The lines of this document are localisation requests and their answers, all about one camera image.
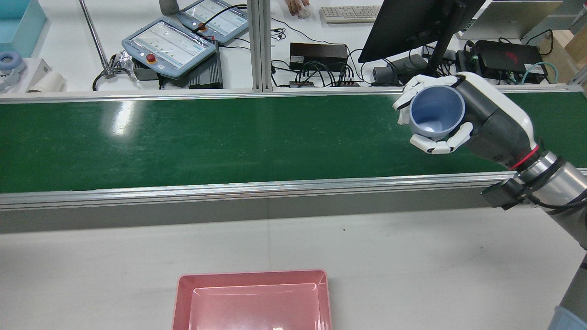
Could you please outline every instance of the keyboard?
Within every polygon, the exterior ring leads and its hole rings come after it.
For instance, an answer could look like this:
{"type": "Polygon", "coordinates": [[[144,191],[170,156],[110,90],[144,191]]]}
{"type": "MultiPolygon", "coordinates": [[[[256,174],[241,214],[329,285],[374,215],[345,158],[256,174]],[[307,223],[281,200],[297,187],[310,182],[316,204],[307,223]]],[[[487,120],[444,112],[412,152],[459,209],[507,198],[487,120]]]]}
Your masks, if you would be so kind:
{"type": "Polygon", "coordinates": [[[372,23],[380,9],[381,6],[322,7],[320,17],[328,24],[372,23]]]}

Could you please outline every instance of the computer monitor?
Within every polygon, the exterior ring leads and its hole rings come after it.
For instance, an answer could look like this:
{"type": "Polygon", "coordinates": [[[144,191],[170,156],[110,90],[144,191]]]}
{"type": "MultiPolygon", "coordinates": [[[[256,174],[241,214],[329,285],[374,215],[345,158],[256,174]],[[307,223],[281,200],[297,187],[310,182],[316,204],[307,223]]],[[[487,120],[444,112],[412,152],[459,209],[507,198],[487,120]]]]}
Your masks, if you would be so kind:
{"type": "Polygon", "coordinates": [[[360,63],[397,55],[438,41],[427,67],[435,76],[453,34],[462,30],[485,0],[384,0],[360,63]]]}

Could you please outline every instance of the white tabletop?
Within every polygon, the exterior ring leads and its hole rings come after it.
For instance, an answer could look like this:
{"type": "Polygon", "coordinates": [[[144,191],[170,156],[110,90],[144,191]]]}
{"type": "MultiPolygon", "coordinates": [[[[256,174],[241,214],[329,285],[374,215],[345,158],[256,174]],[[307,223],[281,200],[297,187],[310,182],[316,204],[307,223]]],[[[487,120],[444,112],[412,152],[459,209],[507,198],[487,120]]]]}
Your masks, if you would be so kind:
{"type": "Polygon", "coordinates": [[[584,255],[525,207],[3,234],[0,328],[170,329],[183,274],[323,268],[334,330],[545,329],[584,255]]]}
{"type": "MultiPolygon", "coordinates": [[[[59,72],[66,80],[62,91],[68,92],[89,92],[94,78],[102,71],[102,66],[89,29],[83,16],[81,6],[75,0],[39,0],[45,14],[48,17],[47,23],[39,37],[35,50],[31,57],[43,58],[46,63],[55,71],[59,72]]],[[[242,0],[229,0],[230,4],[243,2],[242,0]]],[[[188,6],[192,0],[179,0],[180,8],[188,6]]],[[[360,5],[380,5],[382,0],[365,0],[360,5]]],[[[144,27],[151,21],[161,17],[160,8],[156,0],[86,0],[86,4],[93,19],[97,34],[102,42],[106,56],[123,50],[121,41],[136,30],[144,27]]],[[[271,16],[285,21],[292,27],[301,30],[313,39],[325,40],[333,43],[345,43],[350,50],[363,48],[372,23],[351,23],[351,24],[326,24],[322,22],[319,14],[322,6],[357,5],[356,1],[347,0],[340,2],[335,0],[312,0],[308,11],[311,16],[308,19],[299,19],[289,14],[283,0],[271,0],[271,16]]],[[[286,28],[286,38],[281,41],[272,41],[272,58],[289,62],[289,44],[291,42],[309,42],[309,39],[300,33],[290,30],[279,22],[272,21],[272,28],[286,28]]],[[[241,36],[242,39],[249,39],[248,33],[241,36]]],[[[233,41],[228,46],[249,45],[243,41],[233,41]]],[[[449,48],[462,49],[462,41],[453,38],[449,48]]],[[[420,53],[416,49],[412,54],[420,53]]],[[[252,88],[251,54],[250,51],[242,48],[228,49],[221,48],[222,73],[224,88],[226,89],[250,89],[252,88]]],[[[351,66],[360,69],[357,63],[360,52],[353,54],[351,66]]],[[[407,56],[406,53],[392,56],[390,60],[396,60],[407,56]]],[[[364,79],[373,81],[372,71],[375,66],[385,66],[381,61],[374,61],[364,65],[362,70],[364,79]]],[[[275,75],[277,83],[288,84],[294,80],[295,74],[279,70],[275,75]]],[[[316,85],[321,86],[318,76],[312,79],[316,85]]],[[[158,88],[156,81],[131,82],[127,77],[120,76],[110,80],[102,80],[99,85],[101,91],[134,91],[143,90],[144,93],[154,91],[158,88]]],[[[167,84],[166,89],[174,87],[167,84]]]]}

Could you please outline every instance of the pink tray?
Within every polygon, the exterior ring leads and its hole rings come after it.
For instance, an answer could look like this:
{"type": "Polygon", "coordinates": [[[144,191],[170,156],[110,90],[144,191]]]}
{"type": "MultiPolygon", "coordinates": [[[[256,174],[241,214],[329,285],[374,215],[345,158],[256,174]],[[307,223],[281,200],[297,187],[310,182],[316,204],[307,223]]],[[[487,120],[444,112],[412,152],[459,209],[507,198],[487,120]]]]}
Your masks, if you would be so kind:
{"type": "Polygon", "coordinates": [[[331,330],[324,270],[183,275],[173,330],[331,330]]]}

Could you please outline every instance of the human hand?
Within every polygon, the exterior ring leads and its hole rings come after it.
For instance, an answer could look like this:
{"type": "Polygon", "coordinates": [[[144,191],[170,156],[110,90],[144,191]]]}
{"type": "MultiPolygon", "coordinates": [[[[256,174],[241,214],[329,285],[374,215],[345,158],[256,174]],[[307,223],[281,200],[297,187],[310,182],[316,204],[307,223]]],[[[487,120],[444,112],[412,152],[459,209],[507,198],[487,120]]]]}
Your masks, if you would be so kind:
{"type": "Polygon", "coordinates": [[[304,6],[310,5],[310,0],[285,0],[285,3],[288,5],[289,13],[292,16],[299,14],[301,10],[303,10],[302,4],[304,6]]]}

